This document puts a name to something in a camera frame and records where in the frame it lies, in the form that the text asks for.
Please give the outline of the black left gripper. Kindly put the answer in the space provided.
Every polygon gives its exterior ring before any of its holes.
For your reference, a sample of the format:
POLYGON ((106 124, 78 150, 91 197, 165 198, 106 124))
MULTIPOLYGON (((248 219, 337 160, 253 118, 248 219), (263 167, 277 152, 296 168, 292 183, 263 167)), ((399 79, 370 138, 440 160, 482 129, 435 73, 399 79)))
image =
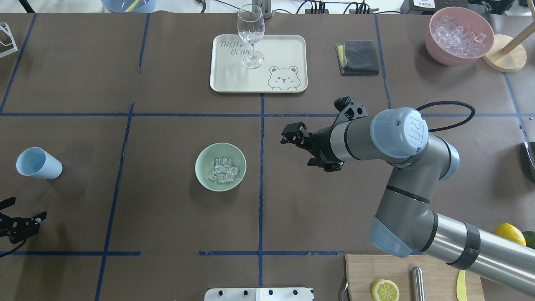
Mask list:
MULTIPOLYGON (((9 197, 0 201, 0 210, 13 206, 16 197, 9 197)), ((39 233, 41 222, 46 219, 47 212, 42 212, 29 219, 25 218, 2 218, 0 221, 1 237, 8 237, 12 244, 27 240, 39 233)))

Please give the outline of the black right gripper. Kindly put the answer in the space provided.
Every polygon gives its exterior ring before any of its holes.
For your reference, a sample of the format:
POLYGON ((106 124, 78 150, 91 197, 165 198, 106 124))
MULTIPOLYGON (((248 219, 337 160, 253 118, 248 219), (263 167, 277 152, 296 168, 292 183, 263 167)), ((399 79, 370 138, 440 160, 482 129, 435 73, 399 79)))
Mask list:
POLYGON ((359 160, 349 150, 347 132, 354 120, 368 116, 365 106, 351 97, 336 99, 334 107, 339 113, 330 127, 311 134, 303 122, 287 124, 280 141, 281 144, 291 143, 309 151, 313 157, 308 160, 307 166, 317 166, 327 173, 340 171, 344 162, 359 160))

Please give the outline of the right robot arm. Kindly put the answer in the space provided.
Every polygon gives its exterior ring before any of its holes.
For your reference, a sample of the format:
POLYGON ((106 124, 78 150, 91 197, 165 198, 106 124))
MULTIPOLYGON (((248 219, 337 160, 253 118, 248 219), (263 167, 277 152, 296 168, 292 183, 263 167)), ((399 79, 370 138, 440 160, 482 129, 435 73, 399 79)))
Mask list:
POLYGON ((382 160, 393 167, 369 239, 398 258, 417 251, 458 270, 534 296, 534 250, 429 208, 440 181, 460 166, 455 147, 428 129, 419 109, 387 109, 369 116, 351 97, 334 102, 331 126, 308 132, 303 122, 288 124, 281 144, 308 151, 308 166, 327 173, 346 162, 382 160))

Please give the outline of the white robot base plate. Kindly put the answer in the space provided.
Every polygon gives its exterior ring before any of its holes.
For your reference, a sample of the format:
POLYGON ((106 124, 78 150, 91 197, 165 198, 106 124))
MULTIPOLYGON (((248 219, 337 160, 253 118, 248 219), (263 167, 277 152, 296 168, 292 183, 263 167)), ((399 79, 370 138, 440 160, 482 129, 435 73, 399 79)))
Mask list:
POLYGON ((205 301, 314 301, 313 289, 306 287, 212 288, 205 301))

